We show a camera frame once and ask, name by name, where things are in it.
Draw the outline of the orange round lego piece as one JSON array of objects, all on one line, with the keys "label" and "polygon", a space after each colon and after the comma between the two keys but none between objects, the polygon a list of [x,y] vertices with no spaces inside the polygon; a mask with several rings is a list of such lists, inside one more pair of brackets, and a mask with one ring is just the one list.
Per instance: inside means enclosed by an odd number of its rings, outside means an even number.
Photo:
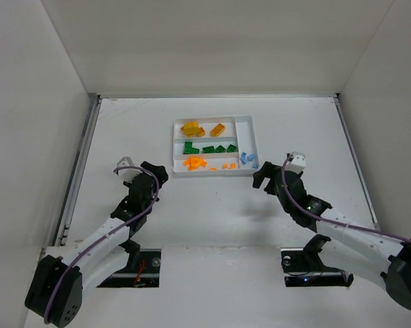
[{"label": "orange round lego piece", "polygon": [[193,171],[199,169],[203,165],[203,159],[199,157],[192,156],[189,158],[188,170]]}]

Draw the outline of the green long lego brick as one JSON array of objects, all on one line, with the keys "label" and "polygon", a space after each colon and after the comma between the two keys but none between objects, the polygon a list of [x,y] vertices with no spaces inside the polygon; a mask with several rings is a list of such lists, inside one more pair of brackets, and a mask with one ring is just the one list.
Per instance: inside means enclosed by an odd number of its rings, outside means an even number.
[{"label": "green long lego brick", "polygon": [[214,146],[207,146],[207,147],[202,148],[202,152],[204,154],[212,154],[212,153],[215,153],[215,148]]}]

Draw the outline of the green square lego brick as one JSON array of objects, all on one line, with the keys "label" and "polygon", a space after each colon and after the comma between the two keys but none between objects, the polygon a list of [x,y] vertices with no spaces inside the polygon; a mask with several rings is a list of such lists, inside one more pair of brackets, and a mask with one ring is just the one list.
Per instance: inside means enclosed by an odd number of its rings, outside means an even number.
[{"label": "green square lego brick", "polygon": [[223,147],[222,145],[219,145],[217,148],[215,148],[215,153],[225,153],[226,152],[226,148]]}]

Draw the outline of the orange round figure piece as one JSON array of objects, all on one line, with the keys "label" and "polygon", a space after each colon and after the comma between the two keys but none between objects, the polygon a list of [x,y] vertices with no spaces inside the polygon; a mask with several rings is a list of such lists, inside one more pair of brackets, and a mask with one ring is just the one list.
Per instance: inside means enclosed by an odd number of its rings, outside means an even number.
[{"label": "orange round figure piece", "polygon": [[193,137],[195,136],[199,130],[199,124],[196,121],[190,121],[190,122],[186,122],[180,129],[182,131],[182,133],[186,136],[186,137]]}]

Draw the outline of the yellow square lego brick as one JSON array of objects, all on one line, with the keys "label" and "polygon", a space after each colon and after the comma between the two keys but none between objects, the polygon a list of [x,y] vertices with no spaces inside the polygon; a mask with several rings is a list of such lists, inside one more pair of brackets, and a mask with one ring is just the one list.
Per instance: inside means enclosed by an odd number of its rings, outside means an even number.
[{"label": "yellow square lego brick", "polygon": [[197,136],[198,137],[204,137],[205,135],[206,135],[205,130],[202,127],[200,127],[198,132],[197,132]]}]

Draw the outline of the yellow long lego brick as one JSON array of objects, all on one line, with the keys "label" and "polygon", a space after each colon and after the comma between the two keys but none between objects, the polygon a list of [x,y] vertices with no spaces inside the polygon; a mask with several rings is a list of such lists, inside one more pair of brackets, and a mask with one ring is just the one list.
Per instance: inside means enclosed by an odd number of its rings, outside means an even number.
[{"label": "yellow long lego brick", "polygon": [[211,137],[219,137],[225,131],[225,125],[219,123],[211,131]]}]

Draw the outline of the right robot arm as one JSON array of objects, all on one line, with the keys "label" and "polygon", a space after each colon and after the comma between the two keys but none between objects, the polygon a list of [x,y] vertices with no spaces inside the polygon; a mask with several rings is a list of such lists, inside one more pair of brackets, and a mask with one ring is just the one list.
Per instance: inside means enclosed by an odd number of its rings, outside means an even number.
[{"label": "right robot arm", "polygon": [[278,198],[297,225],[315,234],[296,255],[282,251],[284,273],[310,277],[334,270],[349,275],[346,286],[359,276],[411,311],[411,238],[358,226],[328,202],[308,194],[302,181],[304,168],[291,159],[282,166],[266,161],[253,174],[254,188],[267,180],[264,191]]}]

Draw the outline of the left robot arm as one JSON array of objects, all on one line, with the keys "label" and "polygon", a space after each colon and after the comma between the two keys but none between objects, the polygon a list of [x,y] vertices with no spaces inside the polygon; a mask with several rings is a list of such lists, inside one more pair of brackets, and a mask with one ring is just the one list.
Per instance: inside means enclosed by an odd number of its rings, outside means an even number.
[{"label": "left robot arm", "polygon": [[25,307],[45,325],[69,325],[91,289],[139,259],[141,249],[132,238],[145,225],[169,176],[164,166],[147,161],[118,165],[114,172],[128,187],[127,196],[83,242],[63,256],[46,255],[36,267]]}]

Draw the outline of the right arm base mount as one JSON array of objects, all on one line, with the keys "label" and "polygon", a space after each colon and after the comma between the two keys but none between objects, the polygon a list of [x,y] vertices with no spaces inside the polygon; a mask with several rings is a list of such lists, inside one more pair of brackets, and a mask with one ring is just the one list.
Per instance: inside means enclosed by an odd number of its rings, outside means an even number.
[{"label": "right arm base mount", "polygon": [[327,236],[316,234],[303,248],[281,248],[281,267],[285,286],[288,288],[306,287],[350,287],[354,275],[331,266],[326,266],[320,254]]}]

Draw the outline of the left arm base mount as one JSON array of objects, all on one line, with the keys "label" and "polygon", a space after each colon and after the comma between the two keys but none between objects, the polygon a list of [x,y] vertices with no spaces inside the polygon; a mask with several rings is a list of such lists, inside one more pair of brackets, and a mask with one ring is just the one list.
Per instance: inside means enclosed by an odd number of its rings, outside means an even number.
[{"label": "left arm base mount", "polygon": [[99,288],[158,288],[162,249],[143,249],[129,240],[121,246],[129,255],[126,266],[106,278]]}]

